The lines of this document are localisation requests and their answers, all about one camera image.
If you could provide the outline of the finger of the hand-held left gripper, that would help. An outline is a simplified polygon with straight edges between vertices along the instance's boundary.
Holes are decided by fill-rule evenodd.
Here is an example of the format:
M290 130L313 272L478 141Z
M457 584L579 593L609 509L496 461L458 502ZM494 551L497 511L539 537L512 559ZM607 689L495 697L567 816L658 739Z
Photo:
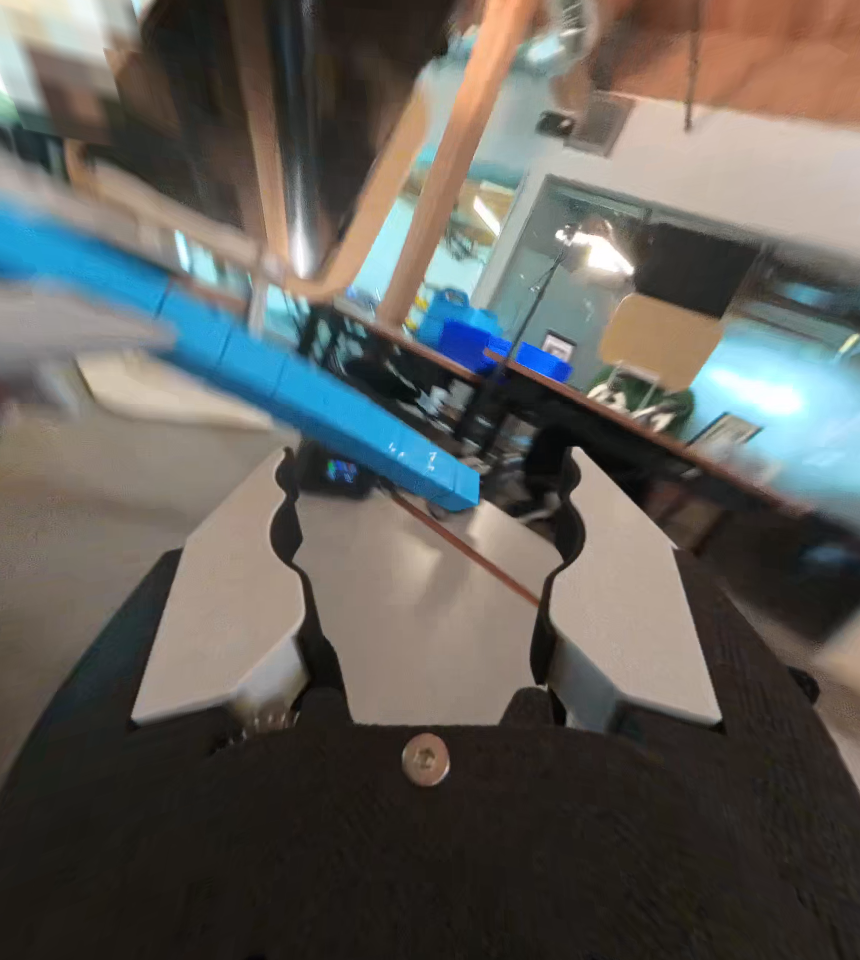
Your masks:
M47 287L0 282L0 372L115 350L166 350L173 329L125 308Z
M0 203L82 227L134 227L132 216L78 195L41 168L0 151Z

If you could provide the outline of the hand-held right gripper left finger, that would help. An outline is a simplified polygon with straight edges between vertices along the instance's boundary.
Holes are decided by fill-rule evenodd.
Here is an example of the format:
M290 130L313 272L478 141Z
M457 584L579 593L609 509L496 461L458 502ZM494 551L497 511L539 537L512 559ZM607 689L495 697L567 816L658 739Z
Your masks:
M216 710L285 726L301 696L345 687L308 574L295 453L278 450L191 534L133 706L139 727Z

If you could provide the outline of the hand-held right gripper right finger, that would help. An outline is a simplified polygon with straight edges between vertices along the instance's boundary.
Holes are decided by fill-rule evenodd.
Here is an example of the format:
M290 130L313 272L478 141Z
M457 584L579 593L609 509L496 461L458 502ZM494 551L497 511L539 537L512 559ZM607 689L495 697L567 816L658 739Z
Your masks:
M723 721L669 538L580 448L567 452L531 647L567 726L603 734L629 709Z

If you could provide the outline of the dark chair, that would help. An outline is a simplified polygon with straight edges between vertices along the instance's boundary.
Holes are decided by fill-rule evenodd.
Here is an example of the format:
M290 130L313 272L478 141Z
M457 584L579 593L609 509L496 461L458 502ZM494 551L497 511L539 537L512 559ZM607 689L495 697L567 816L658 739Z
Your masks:
M522 466L524 496L514 507L516 517L525 517L547 506L548 498L558 490L567 451L580 448L583 438L563 425L538 429Z

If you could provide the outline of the black battery charger case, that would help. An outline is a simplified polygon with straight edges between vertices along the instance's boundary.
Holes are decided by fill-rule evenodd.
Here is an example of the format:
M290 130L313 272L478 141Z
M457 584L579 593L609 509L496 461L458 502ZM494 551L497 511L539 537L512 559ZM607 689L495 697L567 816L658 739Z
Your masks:
M297 483L306 495L362 501L376 486L376 475L312 440L296 453Z

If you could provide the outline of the wooden top office table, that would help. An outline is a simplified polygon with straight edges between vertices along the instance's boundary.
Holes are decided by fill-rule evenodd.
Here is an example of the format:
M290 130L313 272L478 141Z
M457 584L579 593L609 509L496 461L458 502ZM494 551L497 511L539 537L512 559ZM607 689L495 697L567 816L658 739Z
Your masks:
M447 452L460 452L460 415L428 412L419 402L429 402L435 388L447 394L457 384L473 396L481 376L399 331L336 306L310 306L295 328L301 356Z
M657 433L642 426L630 415L620 413L577 390L543 376L513 359L487 348L484 356L495 363L480 381L475 399L483 396L484 387L495 390L502 416L514 415L527 423L542 426L551 413L570 411L580 428L608 424L606 435L620 437L628 453L635 459L677 484L722 503L733 512L748 509L777 511L797 519L814 517L816 506L777 491L772 486L748 479L735 468L713 461L681 440Z

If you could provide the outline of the small blue parts bin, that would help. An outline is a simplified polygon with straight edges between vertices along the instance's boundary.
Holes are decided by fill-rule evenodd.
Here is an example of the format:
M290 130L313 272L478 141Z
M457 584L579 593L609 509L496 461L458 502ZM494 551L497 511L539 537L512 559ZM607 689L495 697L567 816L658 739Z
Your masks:
M471 324L448 319L440 332L437 351L448 359L485 378L504 357L511 342Z
M490 338L488 345L484 348L477 373L485 376L493 371L498 365L498 361L508 356L511 347L512 342L506 339ZM571 365L563 359L527 342L521 342L518 345L511 362L534 374L559 383L566 383L572 373Z

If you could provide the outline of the small wooden board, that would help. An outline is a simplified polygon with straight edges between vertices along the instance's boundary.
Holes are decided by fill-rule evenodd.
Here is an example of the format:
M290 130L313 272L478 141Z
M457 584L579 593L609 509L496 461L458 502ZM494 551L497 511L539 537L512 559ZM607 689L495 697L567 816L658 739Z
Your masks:
M718 319L632 293L616 306L597 354L604 365L642 374L667 393L691 388L722 342Z

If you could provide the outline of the blue toolbox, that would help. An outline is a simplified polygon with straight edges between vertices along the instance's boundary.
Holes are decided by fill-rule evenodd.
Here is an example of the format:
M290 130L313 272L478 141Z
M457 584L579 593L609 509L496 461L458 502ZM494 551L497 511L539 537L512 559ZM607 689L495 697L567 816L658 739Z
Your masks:
M447 322L484 330L492 337L503 336L498 318L492 311L472 306L468 294L463 291L444 288L436 290L429 301L414 335L416 341L424 347L441 352L439 343Z

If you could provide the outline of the studio light on tripod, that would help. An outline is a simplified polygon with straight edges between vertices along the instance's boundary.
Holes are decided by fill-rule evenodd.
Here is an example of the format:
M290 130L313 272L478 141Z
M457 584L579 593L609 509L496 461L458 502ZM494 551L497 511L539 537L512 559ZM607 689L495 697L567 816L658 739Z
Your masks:
M489 372L487 377L484 378L483 384L477 388L458 423L455 438L459 444L463 445L469 440L474 421L481 414L484 414L491 402L497 399L507 367L518 354L519 345L523 341L536 311L542 305L556 273L564 263L577 258L578 266L585 270L613 274L624 278L631 276L633 267L628 258L612 242L612 225L603 220L601 230L601 232L593 233L589 228L584 229L571 222L565 224L557 232L558 250L556 256L551 266L532 282L532 300L523 318L515 328L508 350L497 356L495 368Z

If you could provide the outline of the wooden support post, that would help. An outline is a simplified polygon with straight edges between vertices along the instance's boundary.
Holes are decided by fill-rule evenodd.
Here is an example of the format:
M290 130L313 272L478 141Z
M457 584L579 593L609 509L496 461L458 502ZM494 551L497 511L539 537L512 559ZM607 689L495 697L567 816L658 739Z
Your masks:
M385 330L399 331L410 312L537 5L536 1L486 4L388 291L377 310L376 322Z

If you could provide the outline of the wall air vent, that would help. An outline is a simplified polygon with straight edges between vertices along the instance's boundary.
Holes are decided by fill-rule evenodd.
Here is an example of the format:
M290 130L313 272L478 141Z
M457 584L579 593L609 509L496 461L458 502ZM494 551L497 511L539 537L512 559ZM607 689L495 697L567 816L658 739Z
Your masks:
M566 147L593 157L610 157L636 105L633 97L592 91L585 111L566 138Z

